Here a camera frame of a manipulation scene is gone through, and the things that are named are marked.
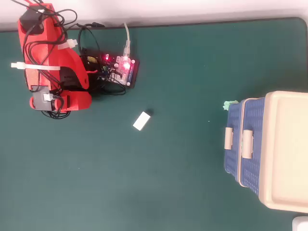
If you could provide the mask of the red gripper body with servo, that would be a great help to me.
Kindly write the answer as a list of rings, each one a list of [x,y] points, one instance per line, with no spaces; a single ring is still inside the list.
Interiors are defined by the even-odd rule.
[[[31,86],[30,107],[37,111],[58,111],[63,107],[63,98],[59,90],[50,90],[48,86]]]

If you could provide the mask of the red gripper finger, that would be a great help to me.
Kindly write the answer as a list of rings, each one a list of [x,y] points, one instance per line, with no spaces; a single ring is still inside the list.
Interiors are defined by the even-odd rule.
[[[92,103],[91,95],[86,91],[63,91],[63,111],[79,111],[88,109]]]

